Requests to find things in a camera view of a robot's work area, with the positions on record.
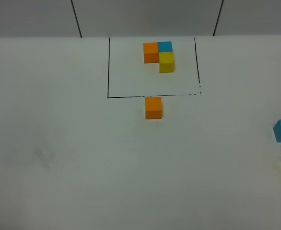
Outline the yellow template block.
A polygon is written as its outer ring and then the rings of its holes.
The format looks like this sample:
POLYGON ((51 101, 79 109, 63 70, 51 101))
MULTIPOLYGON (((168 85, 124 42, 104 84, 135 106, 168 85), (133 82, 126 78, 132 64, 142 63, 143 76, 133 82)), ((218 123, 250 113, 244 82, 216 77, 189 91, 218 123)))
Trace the yellow template block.
POLYGON ((175 71, 175 57, 173 52, 159 53, 159 72, 172 73, 175 71))

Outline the orange template block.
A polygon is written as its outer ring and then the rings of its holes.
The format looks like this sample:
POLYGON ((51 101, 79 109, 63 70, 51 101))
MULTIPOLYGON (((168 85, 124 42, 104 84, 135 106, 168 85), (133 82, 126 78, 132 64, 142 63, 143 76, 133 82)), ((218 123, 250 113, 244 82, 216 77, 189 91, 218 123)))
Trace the orange template block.
POLYGON ((159 51, 158 43, 144 43, 143 44, 143 56, 144 63, 158 63, 159 62, 159 51))

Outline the blue template block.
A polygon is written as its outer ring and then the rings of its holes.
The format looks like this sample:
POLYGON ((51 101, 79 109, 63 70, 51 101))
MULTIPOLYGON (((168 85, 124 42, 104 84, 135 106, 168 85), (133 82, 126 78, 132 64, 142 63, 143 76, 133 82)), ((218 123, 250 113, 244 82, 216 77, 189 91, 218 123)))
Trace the blue template block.
POLYGON ((171 41, 163 41, 163 42, 158 42, 158 52, 172 52, 173 47, 172 47, 172 42, 171 41))

